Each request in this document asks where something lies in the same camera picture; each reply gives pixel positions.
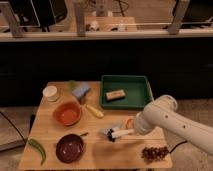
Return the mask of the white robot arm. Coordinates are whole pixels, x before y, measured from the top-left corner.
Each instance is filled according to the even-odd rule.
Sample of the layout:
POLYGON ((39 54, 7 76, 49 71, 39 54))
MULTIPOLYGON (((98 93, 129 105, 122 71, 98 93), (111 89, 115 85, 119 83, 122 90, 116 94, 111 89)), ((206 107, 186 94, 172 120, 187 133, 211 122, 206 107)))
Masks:
POLYGON ((213 127, 195 122, 177 113, 178 103, 170 95, 162 95, 148 103, 134 118, 134 129, 146 135, 158 126, 213 155, 213 127))

